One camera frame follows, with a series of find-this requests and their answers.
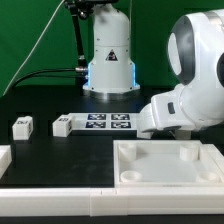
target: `cable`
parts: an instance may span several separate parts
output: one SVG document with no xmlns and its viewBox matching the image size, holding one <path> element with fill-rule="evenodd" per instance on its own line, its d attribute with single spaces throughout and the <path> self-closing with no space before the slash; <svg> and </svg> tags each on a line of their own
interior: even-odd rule
<svg viewBox="0 0 224 224">
<path fill-rule="evenodd" d="M 60 2 L 60 4 L 57 6 L 56 10 L 54 11 L 53 15 L 51 16 L 49 22 L 47 23 L 46 27 L 44 28 L 43 32 L 41 33 L 40 37 L 38 38 L 37 42 L 35 43 L 35 45 L 33 46 L 32 50 L 30 51 L 30 53 L 28 54 L 28 56 L 26 57 L 26 59 L 24 60 L 24 62 L 21 64 L 21 66 L 19 67 L 19 69 L 17 70 L 17 72 L 15 73 L 15 75 L 13 76 L 13 78 L 11 79 L 11 81 L 9 82 L 8 86 L 6 87 L 3 95 L 5 95 L 8 90 L 10 89 L 10 86 L 12 85 L 12 83 L 14 82 L 14 80 L 16 79 L 17 75 L 19 74 L 19 72 L 22 70 L 22 68 L 24 67 L 24 65 L 27 63 L 27 61 L 30 59 L 30 57 L 32 56 L 33 52 L 35 51 L 35 49 L 37 48 L 38 44 L 40 43 L 42 37 L 44 36 L 44 34 L 46 33 L 46 31 L 48 30 L 49 26 L 51 25 L 54 17 L 56 16 L 58 10 L 60 9 L 61 5 L 64 3 L 64 0 L 62 0 Z"/>
<path fill-rule="evenodd" d="M 60 76 L 60 75 L 43 75 L 44 73 L 58 73 L 58 72 L 74 72 L 75 68 L 59 68 L 59 69 L 45 69 L 45 70 L 39 70 L 32 73 L 29 73 L 27 75 L 24 75 L 20 79 L 16 80 L 14 82 L 11 88 L 15 88 L 20 82 L 30 79 L 30 78 L 37 78 L 37 77 L 44 77 L 44 78 L 84 78 L 82 75 L 69 75 L 69 76 Z"/>
<path fill-rule="evenodd" d="M 130 56 L 131 56 L 131 54 L 132 54 L 132 51 L 131 51 L 131 40 L 132 40 L 132 35 L 131 35 L 131 32 L 132 32 L 132 7 L 133 7 L 133 2 L 132 2 L 132 0 L 130 0 L 130 9 L 129 9 L 129 20 L 130 20 L 130 22 L 129 22 L 129 32 L 130 32 L 130 47 L 129 47 L 129 52 L 130 52 Z"/>
</svg>

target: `warning triangle label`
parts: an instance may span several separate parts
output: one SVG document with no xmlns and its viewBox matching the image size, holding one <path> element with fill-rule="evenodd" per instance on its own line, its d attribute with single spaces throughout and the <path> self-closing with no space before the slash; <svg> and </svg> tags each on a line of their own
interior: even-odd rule
<svg viewBox="0 0 224 224">
<path fill-rule="evenodd" d="M 117 56 L 114 53 L 113 49 L 110 51 L 109 55 L 107 56 L 106 61 L 118 61 Z"/>
</svg>

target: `black tabletop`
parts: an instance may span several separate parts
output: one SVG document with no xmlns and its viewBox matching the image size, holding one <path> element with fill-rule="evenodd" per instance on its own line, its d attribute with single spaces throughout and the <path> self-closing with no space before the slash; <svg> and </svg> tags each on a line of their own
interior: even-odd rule
<svg viewBox="0 0 224 224">
<path fill-rule="evenodd" d="M 79 132 L 53 137 L 52 123 L 68 113 L 138 113 L 151 96 L 166 89 L 142 89 L 141 96 L 110 101 L 82 96 L 74 86 L 21 86 L 0 98 L 0 145 L 12 146 L 13 162 L 0 180 L 0 188 L 113 187 L 113 140 L 136 139 L 136 132 Z M 12 125 L 18 117 L 32 116 L 29 141 L 13 141 Z M 224 126 L 193 133 L 192 139 L 215 144 L 224 151 Z M 158 132 L 153 139 L 170 139 Z M 223 223 L 224 215 L 161 215 L 127 217 L 0 218 L 0 223 Z"/>
</svg>

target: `green backdrop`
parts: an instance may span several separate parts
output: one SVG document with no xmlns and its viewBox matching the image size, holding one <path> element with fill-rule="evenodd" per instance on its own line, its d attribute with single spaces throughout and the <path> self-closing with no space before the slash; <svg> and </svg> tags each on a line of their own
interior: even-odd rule
<svg viewBox="0 0 224 224">
<path fill-rule="evenodd" d="M 61 0 L 0 0 L 0 95 L 27 57 Z M 129 14 L 130 0 L 115 7 Z M 154 87 L 174 86 L 166 43 L 175 21 L 182 15 L 224 8 L 223 0 L 133 0 L 132 59 L 137 82 Z M 81 22 L 84 50 L 93 57 L 92 23 Z M 74 67 L 75 39 L 69 12 L 62 6 L 36 51 L 20 72 L 22 76 L 44 68 Z M 32 79 L 23 84 L 74 84 L 73 80 Z"/>
</svg>

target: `white block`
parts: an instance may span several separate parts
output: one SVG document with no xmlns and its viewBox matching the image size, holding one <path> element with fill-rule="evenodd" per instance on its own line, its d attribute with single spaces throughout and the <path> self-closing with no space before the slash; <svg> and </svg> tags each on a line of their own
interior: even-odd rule
<svg viewBox="0 0 224 224">
<path fill-rule="evenodd" d="M 12 126 L 14 140 L 28 140 L 33 132 L 33 118 L 19 117 Z"/>
<path fill-rule="evenodd" d="M 74 116 L 72 115 L 61 115 L 53 123 L 53 136 L 56 137 L 67 137 L 72 131 L 72 121 Z"/>
<path fill-rule="evenodd" d="M 12 162 L 11 147 L 0 146 L 0 179 L 7 170 L 9 164 Z"/>
</svg>

